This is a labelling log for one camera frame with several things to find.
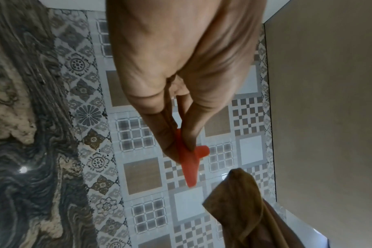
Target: swirled marble pattern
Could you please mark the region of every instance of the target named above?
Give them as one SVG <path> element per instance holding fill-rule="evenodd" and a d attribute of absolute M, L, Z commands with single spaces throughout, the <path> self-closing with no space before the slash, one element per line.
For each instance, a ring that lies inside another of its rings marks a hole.
<path fill-rule="evenodd" d="M 0 0 L 0 248 L 98 247 L 54 36 L 37 0 Z"/>

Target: hand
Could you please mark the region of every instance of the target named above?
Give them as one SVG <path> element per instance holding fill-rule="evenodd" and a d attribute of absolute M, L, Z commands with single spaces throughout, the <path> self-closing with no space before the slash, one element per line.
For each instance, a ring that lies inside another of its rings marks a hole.
<path fill-rule="evenodd" d="M 107 0 L 115 66 L 129 102 L 179 162 L 171 97 L 193 150 L 253 62 L 266 0 Z"/>

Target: brown cloth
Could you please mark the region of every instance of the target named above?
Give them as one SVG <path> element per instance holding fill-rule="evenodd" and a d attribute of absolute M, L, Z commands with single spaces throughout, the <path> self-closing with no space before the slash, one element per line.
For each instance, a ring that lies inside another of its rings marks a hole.
<path fill-rule="evenodd" d="M 227 248 L 253 247 L 261 225 L 268 229 L 276 248 L 288 248 L 257 183 L 244 170 L 231 170 L 202 205 L 221 223 Z"/>

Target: red plastic object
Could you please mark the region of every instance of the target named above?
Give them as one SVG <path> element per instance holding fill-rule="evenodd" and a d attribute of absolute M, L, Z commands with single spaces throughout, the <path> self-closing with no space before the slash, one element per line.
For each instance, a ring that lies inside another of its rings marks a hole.
<path fill-rule="evenodd" d="M 197 146 L 194 151 L 189 151 L 183 144 L 180 129 L 176 133 L 176 145 L 186 184 L 189 188 L 194 187 L 197 184 L 199 160 L 209 155 L 209 147 L 201 145 Z"/>

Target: brown panel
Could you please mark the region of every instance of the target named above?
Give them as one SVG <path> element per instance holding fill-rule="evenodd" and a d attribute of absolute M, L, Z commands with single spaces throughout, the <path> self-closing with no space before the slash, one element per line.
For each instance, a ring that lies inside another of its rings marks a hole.
<path fill-rule="evenodd" d="M 291 0 L 265 29 L 278 202 L 372 247 L 372 1 Z"/>
<path fill-rule="evenodd" d="M 113 107 L 127 106 L 130 102 L 123 93 L 116 71 L 106 71 L 108 88 L 110 89 L 111 104 Z"/>
<path fill-rule="evenodd" d="M 123 167 L 129 194 L 161 187 L 159 161 L 157 158 L 126 163 Z"/>
<path fill-rule="evenodd" d="M 205 124 L 205 137 L 230 133 L 228 107 L 220 110 Z"/>
<path fill-rule="evenodd" d="M 138 248 L 154 248 L 154 247 L 171 248 L 170 235 L 167 234 L 165 236 L 161 236 L 156 239 L 152 239 L 148 242 L 138 245 Z"/>

